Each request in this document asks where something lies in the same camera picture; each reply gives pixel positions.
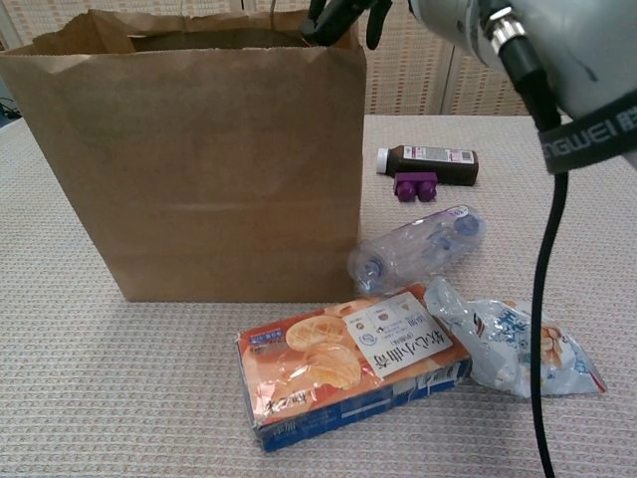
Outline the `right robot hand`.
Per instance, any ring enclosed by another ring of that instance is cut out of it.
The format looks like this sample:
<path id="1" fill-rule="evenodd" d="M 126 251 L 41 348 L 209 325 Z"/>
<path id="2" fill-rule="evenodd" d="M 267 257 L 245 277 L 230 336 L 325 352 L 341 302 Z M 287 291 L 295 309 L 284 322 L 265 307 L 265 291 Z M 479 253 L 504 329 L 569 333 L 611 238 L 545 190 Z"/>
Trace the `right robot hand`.
<path id="1" fill-rule="evenodd" d="M 331 46 L 365 11 L 369 11 L 365 41 L 369 50 L 375 50 L 391 7 L 390 0 L 312 1 L 308 17 L 300 26 L 300 32 L 312 45 Z"/>

